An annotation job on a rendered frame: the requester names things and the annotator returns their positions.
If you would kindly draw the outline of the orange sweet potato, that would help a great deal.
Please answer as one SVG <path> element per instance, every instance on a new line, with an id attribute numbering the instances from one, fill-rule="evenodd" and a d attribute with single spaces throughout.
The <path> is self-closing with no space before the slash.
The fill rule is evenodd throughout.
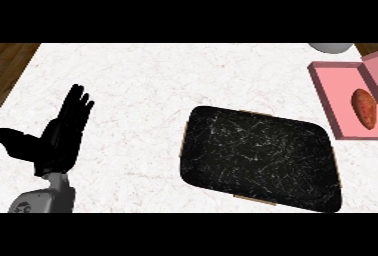
<path id="1" fill-rule="evenodd" d="M 353 92 L 351 107 L 363 127 L 372 130 L 377 124 L 377 102 L 366 90 L 357 89 Z"/>

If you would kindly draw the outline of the pink cardboard box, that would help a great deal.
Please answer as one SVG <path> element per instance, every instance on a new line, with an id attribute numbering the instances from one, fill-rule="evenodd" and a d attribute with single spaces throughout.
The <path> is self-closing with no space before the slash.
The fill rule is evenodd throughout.
<path id="1" fill-rule="evenodd" d="M 335 139 L 378 140 L 378 120 L 374 129 L 365 128 L 351 106 L 357 89 L 378 103 L 378 52 L 363 56 L 360 62 L 312 62 L 307 69 Z"/>

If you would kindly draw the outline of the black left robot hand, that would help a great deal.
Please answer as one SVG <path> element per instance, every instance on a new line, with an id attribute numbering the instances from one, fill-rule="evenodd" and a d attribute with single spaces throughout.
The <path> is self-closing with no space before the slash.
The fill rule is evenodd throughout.
<path id="1" fill-rule="evenodd" d="M 37 177 L 49 173 L 67 173 L 72 169 L 93 105 L 84 87 L 74 84 L 58 117 L 49 122 L 40 137 L 0 128 L 0 144 L 7 155 L 34 163 Z"/>

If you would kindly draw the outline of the grey round object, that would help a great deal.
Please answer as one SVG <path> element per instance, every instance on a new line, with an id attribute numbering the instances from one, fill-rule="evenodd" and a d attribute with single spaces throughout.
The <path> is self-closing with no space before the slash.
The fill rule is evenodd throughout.
<path id="1" fill-rule="evenodd" d="M 310 43 L 310 47 L 322 53 L 340 54 L 344 53 L 350 47 L 351 43 Z"/>

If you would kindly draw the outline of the black marbled tray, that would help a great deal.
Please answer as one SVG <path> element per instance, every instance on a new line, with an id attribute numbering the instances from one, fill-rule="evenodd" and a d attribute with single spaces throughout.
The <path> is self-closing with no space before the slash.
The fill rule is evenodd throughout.
<path id="1" fill-rule="evenodd" d="M 180 177 L 196 187 L 312 211 L 335 212 L 341 208 L 329 137 L 309 122 L 195 107 Z"/>

